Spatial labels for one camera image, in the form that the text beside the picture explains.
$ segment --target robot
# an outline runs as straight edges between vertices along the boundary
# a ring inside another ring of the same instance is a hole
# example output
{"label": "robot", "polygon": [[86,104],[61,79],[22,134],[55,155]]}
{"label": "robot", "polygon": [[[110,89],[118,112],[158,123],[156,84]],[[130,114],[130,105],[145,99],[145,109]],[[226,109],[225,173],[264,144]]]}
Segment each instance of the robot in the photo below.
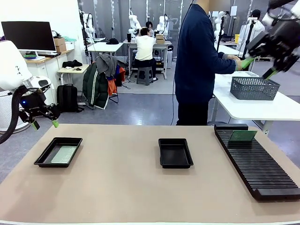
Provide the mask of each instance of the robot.
{"label": "robot", "polygon": [[159,24],[157,25],[157,28],[154,31],[156,34],[163,34],[165,36],[169,33],[169,22],[167,15],[163,15],[159,17]]}
{"label": "robot", "polygon": [[216,23],[215,37],[216,37],[217,42],[219,40],[219,35],[220,35],[220,31],[221,31],[222,17],[225,17],[226,15],[227,15],[227,12],[221,11],[221,12],[219,12],[217,18],[215,19],[215,23]]}
{"label": "robot", "polygon": [[81,19],[83,20],[83,28],[84,31],[86,32],[88,42],[91,44],[94,44],[94,36],[95,36],[95,28],[94,28],[94,21],[93,21],[93,16],[91,13],[85,13],[82,11],[79,11]]}
{"label": "robot", "polygon": [[44,93],[50,88],[51,81],[45,76],[32,76],[19,50],[11,41],[0,41],[0,91],[9,90],[12,98],[12,118],[7,131],[0,136],[0,144],[14,132],[19,117],[31,123],[35,129],[39,125],[34,119],[44,116],[52,120],[55,127],[60,112],[55,104],[46,105]]}
{"label": "robot", "polygon": [[300,58],[295,50],[300,46],[300,1],[291,9],[291,17],[283,15],[278,18],[270,13],[289,2],[292,0],[271,0],[264,22],[272,28],[269,32],[262,31],[249,44],[246,42],[250,55],[246,59],[247,63],[258,56],[274,58],[273,67],[262,76],[266,80],[280,71],[288,71]]}
{"label": "robot", "polygon": [[129,21],[130,29],[128,30],[128,32],[131,33],[131,38],[134,39],[135,36],[139,33],[140,29],[142,29],[142,27],[137,20],[137,16],[133,15],[131,9],[129,10]]}

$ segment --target hand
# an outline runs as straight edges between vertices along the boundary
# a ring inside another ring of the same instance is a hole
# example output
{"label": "hand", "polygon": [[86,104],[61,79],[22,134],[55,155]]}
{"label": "hand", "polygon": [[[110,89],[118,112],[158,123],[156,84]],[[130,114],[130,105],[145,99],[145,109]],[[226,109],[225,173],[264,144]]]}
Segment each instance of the hand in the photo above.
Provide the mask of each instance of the hand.
{"label": "hand", "polygon": [[240,59],[235,60],[235,61],[238,64],[238,71],[241,71],[243,69],[243,66],[242,66],[243,61]]}
{"label": "hand", "polygon": [[229,59],[229,60],[240,60],[239,57],[237,57],[236,55],[228,55],[227,59]]}

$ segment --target gray hoodie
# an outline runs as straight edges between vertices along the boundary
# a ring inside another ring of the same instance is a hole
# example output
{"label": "gray hoodie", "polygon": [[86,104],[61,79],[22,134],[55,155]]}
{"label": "gray hoodie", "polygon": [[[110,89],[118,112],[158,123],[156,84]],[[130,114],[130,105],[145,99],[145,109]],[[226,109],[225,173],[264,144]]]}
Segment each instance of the gray hoodie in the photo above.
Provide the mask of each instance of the gray hoodie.
{"label": "gray hoodie", "polygon": [[[240,32],[239,43],[236,47],[236,50],[240,51],[239,57],[243,56],[244,49],[246,47],[246,41],[248,39],[248,35],[249,35],[249,31],[250,31],[250,25],[251,25],[251,22],[248,22],[248,24],[246,26],[244,26]],[[252,29],[250,41],[252,41],[260,32],[262,32],[264,30],[265,30],[264,25],[259,20],[257,20],[256,24],[254,24],[254,27]]]}
{"label": "gray hoodie", "polygon": [[101,74],[105,72],[106,77],[114,77],[116,74],[117,60],[109,54],[102,54],[96,58],[97,70]]}

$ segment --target chair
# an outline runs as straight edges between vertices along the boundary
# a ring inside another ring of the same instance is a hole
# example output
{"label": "chair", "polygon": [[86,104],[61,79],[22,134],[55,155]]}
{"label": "chair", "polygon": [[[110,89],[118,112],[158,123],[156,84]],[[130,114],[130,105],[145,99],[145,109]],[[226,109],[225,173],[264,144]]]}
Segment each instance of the chair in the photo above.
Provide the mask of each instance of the chair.
{"label": "chair", "polygon": [[[142,71],[145,74],[145,79],[140,78]],[[137,69],[136,84],[138,84],[139,82],[145,82],[146,86],[149,86],[150,82],[153,83],[152,67],[141,67]]]}

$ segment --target backpack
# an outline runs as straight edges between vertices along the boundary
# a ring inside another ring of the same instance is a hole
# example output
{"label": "backpack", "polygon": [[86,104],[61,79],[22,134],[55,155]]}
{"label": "backpack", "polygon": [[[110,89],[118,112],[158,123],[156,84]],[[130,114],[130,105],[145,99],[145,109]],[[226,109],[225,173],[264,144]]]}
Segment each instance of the backpack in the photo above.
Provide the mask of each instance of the backpack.
{"label": "backpack", "polygon": [[77,102],[77,88],[72,84],[60,85],[57,87],[58,109],[63,112],[80,113],[84,108],[80,108]]}

